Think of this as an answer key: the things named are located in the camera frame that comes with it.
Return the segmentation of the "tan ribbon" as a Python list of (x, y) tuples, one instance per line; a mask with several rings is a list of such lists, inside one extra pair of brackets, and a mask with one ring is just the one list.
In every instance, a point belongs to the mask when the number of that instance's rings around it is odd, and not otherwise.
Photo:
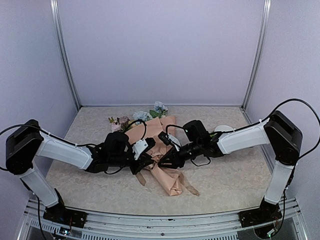
[(188, 190), (192, 195), (199, 197), (200, 192), (190, 184), (181, 171), (158, 166), (158, 162), (163, 156), (160, 152), (153, 154), (153, 163), (144, 167), (143, 170), (149, 171), (163, 190), (171, 197), (181, 195), (183, 188)]

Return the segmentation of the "pink wrapping paper sheet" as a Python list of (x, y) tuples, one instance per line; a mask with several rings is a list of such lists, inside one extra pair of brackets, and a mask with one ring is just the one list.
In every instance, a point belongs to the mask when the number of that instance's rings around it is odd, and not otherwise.
[(154, 160), (153, 164), (145, 167), (149, 170), (152, 176), (157, 180), (161, 187), (169, 196), (178, 196), (183, 191), (183, 174), (178, 170), (170, 170), (158, 166), (160, 159), (172, 148), (170, 145), (165, 145), (158, 135), (165, 131), (167, 125), (176, 124), (176, 117), (166, 116), (163, 118), (154, 118), (146, 122), (146, 126), (141, 124), (134, 124), (133, 127), (125, 132), (129, 137), (129, 143), (134, 144), (141, 137), (153, 138), (155, 140), (155, 146), (151, 148), (147, 154)]

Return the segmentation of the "pink rose stem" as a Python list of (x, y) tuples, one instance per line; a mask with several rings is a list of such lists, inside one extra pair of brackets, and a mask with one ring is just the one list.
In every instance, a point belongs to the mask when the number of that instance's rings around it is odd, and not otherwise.
[(123, 132), (130, 130), (133, 126), (129, 126), (132, 121), (127, 116), (122, 117), (109, 117), (108, 121), (111, 124), (111, 132)]

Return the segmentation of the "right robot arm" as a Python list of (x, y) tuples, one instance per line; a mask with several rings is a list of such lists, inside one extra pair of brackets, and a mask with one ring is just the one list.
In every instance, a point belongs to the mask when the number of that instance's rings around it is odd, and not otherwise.
[(260, 222), (266, 222), (278, 212), (283, 192), (290, 184), (293, 170), (300, 159), (303, 140), (302, 131), (282, 112), (276, 110), (257, 123), (238, 129), (218, 126), (210, 133), (200, 120), (192, 120), (182, 129), (189, 140), (183, 146), (178, 145), (166, 131), (158, 135), (165, 145), (172, 145), (172, 149), (159, 160), (159, 167), (177, 169), (200, 155), (207, 159), (219, 158), (235, 151), (271, 145), (275, 154), (275, 166), (255, 216)]

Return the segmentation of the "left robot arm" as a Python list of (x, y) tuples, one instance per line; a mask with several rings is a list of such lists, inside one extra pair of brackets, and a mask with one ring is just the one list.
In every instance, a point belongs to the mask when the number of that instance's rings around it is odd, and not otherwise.
[(136, 175), (153, 163), (147, 153), (156, 144), (152, 137), (142, 137), (130, 143), (128, 135), (115, 131), (100, 144), (79, 145), (46, 132), (34, 119), (14, 125), (14, 128), (15, 132), (5, 142), (6, 169), (18, 176), (39, 198), (47, 212), (61, 223), (70, 218), (70, 211), (59, 192), (40, 173), (34, 163), (35, 157), (57, 160), (93, 174), (107, 174), (109, 168), (121, 171), (128, 167)]

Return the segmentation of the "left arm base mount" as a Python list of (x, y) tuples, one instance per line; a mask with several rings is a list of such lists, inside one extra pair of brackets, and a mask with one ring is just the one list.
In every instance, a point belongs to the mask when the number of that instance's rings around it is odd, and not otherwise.
[(70, 228), (77, 227), (83, 229), (87, 220), (87, 213), (67, 208), (59, 191), (56, 188), (54, 190), (58, 197), (58, 203), (52, 207), (46, 207), (43, 218), (55, 223), (68, 225)]

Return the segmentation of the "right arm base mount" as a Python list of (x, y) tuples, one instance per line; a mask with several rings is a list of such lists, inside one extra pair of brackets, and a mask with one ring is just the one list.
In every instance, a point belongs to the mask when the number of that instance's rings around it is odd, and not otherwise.
[(282, 218), (279, 203), (272, 204), (262, 199), (259, 207), (238, 213), (242, 228), (251, 227)]

